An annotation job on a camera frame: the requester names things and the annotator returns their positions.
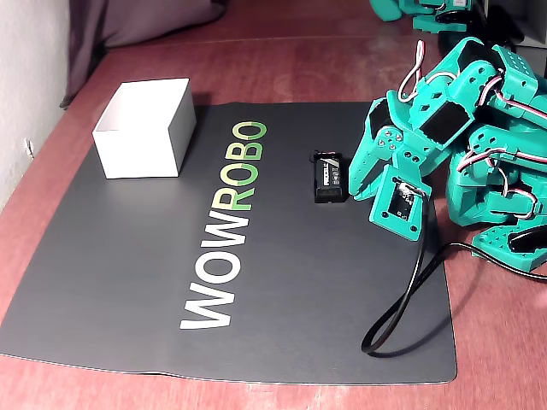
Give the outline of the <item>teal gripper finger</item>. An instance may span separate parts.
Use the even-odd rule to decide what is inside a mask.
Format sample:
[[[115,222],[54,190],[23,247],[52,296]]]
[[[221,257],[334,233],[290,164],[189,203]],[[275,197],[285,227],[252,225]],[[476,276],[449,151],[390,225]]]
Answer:
[[[379,188],[380,175],[387,164],[392,164],[394,152],[402,145],[403,135],[395,127],[382,127],[374,136],[371,131],[363,135],[364,159],[361,199],[376,195]]]
[[[371,131],[365,128],[349,167],[349,193],[357,197],[364,190],[365,179],[376,164],[375,145]]]

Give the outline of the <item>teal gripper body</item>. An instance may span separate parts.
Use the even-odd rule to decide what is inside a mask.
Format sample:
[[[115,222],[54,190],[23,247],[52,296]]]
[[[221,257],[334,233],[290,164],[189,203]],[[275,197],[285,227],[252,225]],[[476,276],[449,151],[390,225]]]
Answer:
[[[400,102],[395,91],[373,101],[367,116],[367,127],[374,136],[382,127],[395,127],[403,135],[402,145],[394,152],[392,164],[405,176],[421,181],[439,165],[441,151],[423,132],[414,129],[411,104]]]

